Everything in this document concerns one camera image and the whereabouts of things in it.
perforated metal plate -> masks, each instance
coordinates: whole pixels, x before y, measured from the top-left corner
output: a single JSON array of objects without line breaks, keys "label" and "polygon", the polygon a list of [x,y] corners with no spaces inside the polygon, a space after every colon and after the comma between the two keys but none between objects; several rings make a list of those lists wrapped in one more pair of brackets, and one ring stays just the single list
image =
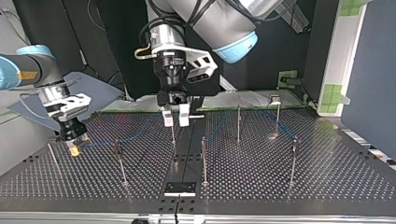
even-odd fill
[{"label": "perforated metal plate", "polygon": [[[279,125],[275,111],[241,116],[237,144],[237,112],[206,113],[209,185],[196,213],[396,216],[396,173],[331,122],[306,109],[282,110]],[[302,143],[291,184],[295,135]]]},{"label": "perforated metal plate", "polygon": [[[346,145],[329,121],[316,122],[302,110],[283,110],[282,127],[276,130],[276,113],[245,111],[242,140],[237,144],[236,116],[236,112],[208,116],[210,187],[202,188],[203,198],[269,202],[395,200],[395,185]],[[294,135],[302,143],[294,184],[290,185]]]},{"label": "perforated metal plate", "polygon": [[[48,151],[38,158],[33,156],[26,160],[30,164],[25,169],[0,186],[0,197],[158,201],[175,150],[171,129],[163,127],[161,114],[102,114],[87,128],[92,145],[78,157],[71,157],[65,144],[52,144],[59,166]],[[127,186],[113,151],[117,138]]]},{"label": "perforated metal plate", "polygon": [[[199,156],[206,137],[207,187],[201,185],[199,159],[185,160],[186,169],[176,166],[180,160],[173,159],[171,130],[163,127],[161,115],[101,115],[88,127],[94,146],[80,157],[55,147],[59,170],[49,153],[22,163],[25,168],[0,186],[0,211],[53,211],[56,206],[65,212],[396,217],[396,174],[385,163],[309,109],[282,110],[278,125],[275,115],[243,110],[239,144],[236,111],[207,112],[206,120],[176,131],[183,138],[191,135],[177,148],[186,158]],[[301,153],[291,185],[295,135],[301,139]],[[125,148],[128,188],[121,184],[112,153],[115,138]],[[197,196],[179,203],[162,198],[169,170],[196,182]]]}]

black cable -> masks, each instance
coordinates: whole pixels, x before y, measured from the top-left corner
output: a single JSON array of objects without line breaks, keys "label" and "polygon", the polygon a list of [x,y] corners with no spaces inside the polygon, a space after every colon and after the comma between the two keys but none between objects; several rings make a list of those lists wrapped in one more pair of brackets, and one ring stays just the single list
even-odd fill
[{"label": "black cable", "polygon": [[317,103],[315,103],[314,98],[312,98],[312,96],[309,94],[308,90],[307,90],[306,87],[305,87],[305,84],[304,84],[304,82],[303,82],[303,79],[302,79],[301,77],[300,77],[300,81],[301,81],[301,86],[303,87],[303,89],[304,89],[305,93],[308,95],[308,97],[311,99],[310,101],[312,102],[312,104],[314,104],[314,106],[315,106],[316,108],[318,108]]},{"label": "black cable", "polygon": [[267,21],[276,21],[279,18],[281,18],[282,16],[284,16],[289,9],[291,9],[291,7],[294,6],[294,4],[297,3],[298,0],[293,0],[292,3],[290,3],[285,10],[283,10],[281,13],[279,13],[277,16],[272,17],[272,18],[260,18],[260,17],[255,17],[253,15],[251,15],[249,12],[247,12],[245,9],[239,7],[233,0],[225,0],[231,7],[233,7],[235,10],[237,10],[239,13],[241,13],[242,15],[244,15],[245,17],[247,17],[248,19],[250,19],[251,21],[261,21],[261,22],[267,22]]},{"label": "black cable", "polygon": [[144,43],[142,41],[143,35],[148,29],[153,28],[153,26],[155,27],[155,24],[157,22],[163,22],[163,23],[169,25],[172,29],[174,29],[180,35],[181,38],[183,38],[183,41],[185,41],[184,34],[179,29],[177,29],[175,26],[175,24],[182,25],[183,23],[181,21],[172,21],[174,23],[174,24],[172,24],[170,21],[167,21],[167,19],[180,20],[180,17],[179,16],[161,16],[161,17],[158,17],[158,18],[155,18],[155,19],[149,21],[145,26],[143,26],[143,28],[139,32],[140,44],[142,46],[146,46],[146,43]]},{"label": "black cable", "polygon": [[197,3],[195,4],[195,7],[192,10],[192,13],[191,13],[189,19],[187,20],[186,25],[191,25],[191,21],[193,21],[195,16],[197,15],[198,9],[201,6],[201,4],[202,4],[202,0],[197,0]]},{"label": "black cable", "polygon": [[159,7],[157,7],[155,5],[155,3],[152,0],[148,0],[148,3],[150,5],[150,7],[152,8],[152,10],[155,12],[155,14],[157,14],[157,16],[161,16],[162,15],[161,13],[169,14],[169,15],[177,15],[176,12],[167,12],[167,11],[165,11],[163,9],[160,9]]},{"label": "black cable", "polygon": [[185,36],[183,32],[181,32],[176,26],[179,26],[181,29],[184,29],[185,24],[184,21],[176,14],[173,12],[167,12],[159,7],[157,7],[152,0],[148,0],[148,4],[151,7],[151,9],[154,11],[154,13],[158,16],[158,18],[155,18],[151,21],[149,21],[139,32],[139,42],[140,45],[145,47],[147,45],[147,42],[149,41],[149,29],[152,29],[155,26],[161,25],[161,24],[166,24],[169,25],[173,30],[175,30],[180,37],[183,39],[184,42],[186,42]]},{"label": "black cable", "polygon": [[120,70],[117,70],[113,73],[113,75],[111,75],[111,77],[107,80],[107,84],[111,85],[111,82],[113,81],[113,79],[116,77],[117,74],[120,73]]}]

metal rod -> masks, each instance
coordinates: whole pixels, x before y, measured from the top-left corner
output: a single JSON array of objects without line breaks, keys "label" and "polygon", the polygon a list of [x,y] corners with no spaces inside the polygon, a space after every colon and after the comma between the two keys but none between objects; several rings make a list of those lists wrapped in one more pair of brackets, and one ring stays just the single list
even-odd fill
[{"label": "metal rod", "polygon": [[120,166],[121,166],[121,170],[122,170],[122,176],[124,179],[124,185],[128,185],[128,181],[126,180],[126,174],[125,174],[125,169],[123,167],[122,159],[120,159]]},{"label": "metal rod", "polygon": [[294,169],[296,165],[296,152],[293,152],[293,165],[291,166],[291,176],[290,176],[290,185],[293,185],[293,178],[294,178]]},{"label": "metal rod", "polygon": [[276,122],[279,122],[279,115],[280,115],[280,104],[277,105],[277,111],[276,111]]},{"label": "metal rod", "polygon": [[292,150],[293,150],[293,165],[291,166],[290,185],[293,185],[296,160],[297,160],[298,153],[300,151],[300,139],[297,136],[294,136]]},{"label": "metal rod", "polygon": [[204,160],[204,186],[207,186],[209,183],[207,182],[207,176],[206,176],[206,146],[205,146],[204,137],[202,137],[202,157]]},{"label": "metal rod", "polygon": [[120,168],[122,171],[122,178],[123,178],[123,185],[128,186],[128,181],[126,179],[126,174],[125,174],[125,168],[123,166],[123,162],[122,162],[122,151],[120,148],[120,139],[116,139],[114,142],[114,152],[116,154],[116,159],[118,159],[118,161],[120,162]]},{"label": "metal rod", "polygon": [[240,136],[240,122],[241,122],[241,106],[238,105],[238,138],[237,141],[238,143],[241,141],[241,136]]},{"label": "metal rod", "polygon": [[53,149],[52,149],[52,145],[50,143],[48,143],[47,146],[49,147],[49,152],[53,158],[53,161],[55,161],[55,163],[58,164],[58,160],[56,160],[55,153],[53,152]]},{"label": "metal rod", "polygon": [[204,119],[205,115],[189,115],[189,119]]},{"label": "metal rod", "polygon": [[176,140],[175,140],[175,129],[173,125],[171,126],[171,129],[172,129],[172,143],[174,145],[176,143]]}]

white wall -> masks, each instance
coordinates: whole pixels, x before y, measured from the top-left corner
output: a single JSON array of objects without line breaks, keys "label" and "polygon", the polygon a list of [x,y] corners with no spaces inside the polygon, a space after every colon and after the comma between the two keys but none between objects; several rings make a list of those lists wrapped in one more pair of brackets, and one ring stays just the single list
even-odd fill
[{"label": "white wall", "polygon": [[[12,0],[0,0],[0,7],[16,11]],[[25,44],[4,16],[0,15],[0,53],[15,54],[16,49]],[[20,35],[25,36],[18,19],[8,14],[7,17]],[[18,100],[18,92],[0,91],[0,175],[46,145],[47,138],[53,135],[53,131],[18,115],[2,116],[7,113],[7,106]]]},{"label": "white wall", "polygon": [[[367,5],[361,7],[359,15],[337,17],[332,35],[329,58],[319,96],[319,109],[326,84],[342,85],[341,94],[347,94],[356,49],[361,35]],[[323,117],[341,117],[344,105],[340,104],[336,113],[320,113]]]}]

black panel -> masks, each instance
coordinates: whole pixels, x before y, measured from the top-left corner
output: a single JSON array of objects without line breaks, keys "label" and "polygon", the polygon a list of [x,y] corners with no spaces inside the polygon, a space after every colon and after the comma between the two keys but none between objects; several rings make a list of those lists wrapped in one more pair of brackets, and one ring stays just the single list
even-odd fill
[{"label": "black panel", "polygon": [[154,76],[152,60],[138,61],[140,29],[148,22],[145,1],[98,0],[108,42],[119,65],[128,93],[133,98],[156,93],[160,82]]},{"label": "black panel", "polygon": [[396,158],[396,1],[367,5],[346,96],[342,122],[393,159]]},{"label": "black panel", "polygon": [[[109,80],[118,70],[118,65],[108,45],[106,31],[96,27],[90,20],[87,11],[88,0],[63,1],[87,63],[99,73],[102,79]],[[98,22],[100,22],[95,2],[92,0],[90,3],[91,14],[93,18],[96,16],[97,20],[99,20]],[[121,76],[116,76],[112,84],[121,82]]]},{"label": "black panel", "polygon": [[61,0],[14,0],[32,44],[46,45],[62,74],[83,69],[79,46]]},{"label": "black panel", "polygon": [[332,42],[332,31],[337,16],[338,3],[339,0],[318,0],[315,9],[304,72],[306,90],[315,100],[320,95],[320,88]]}]

